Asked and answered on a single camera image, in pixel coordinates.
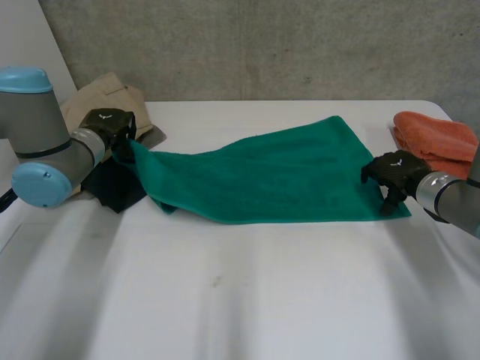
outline beige cloth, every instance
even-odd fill
[[[79,127],[90,110],[100,108],[132,111],[135,114],[137,139],[153,128],[142,92],[138,88],[122,84],[114,73],[98,77],[60,106],[69,133]],[[103,161],[111,155],[112,152],[107,151]],[[78,186],[72,195],[80,191]]]

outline table surface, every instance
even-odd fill
[[[448,119],[426,101],[147,107],[168,136],[156,149],[184,153],[339,115],[381,155],[395,113]],[[476,360],[480,244],[407,205],[398,220],[231,226],[150,199],[120,215],[18,200],[0,223],[0,359]]]

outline black cloth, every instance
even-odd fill
[[[146,196],[138,178],[113,157],[98,164],[82,181],[82,189],[93,194],[103,206],[117,214]]]

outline gray robot arm segment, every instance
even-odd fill
[[[92,130],[68,133],[53,87],[41,69],[0,69],[0,135],[19,159],[12,188],[34,206],[57,206],[104,156]]]
[[[425,209],[480,238],[480,147],[466,181],[432,172],[418,184],[416,199]]]

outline green towel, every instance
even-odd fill
[[[373,221],[377,184],[360,182],[373,158],[339,116],[242,139],[216,151],[174,154],[131,141],[128,165],[167,213],[185,209],[227,224]]]

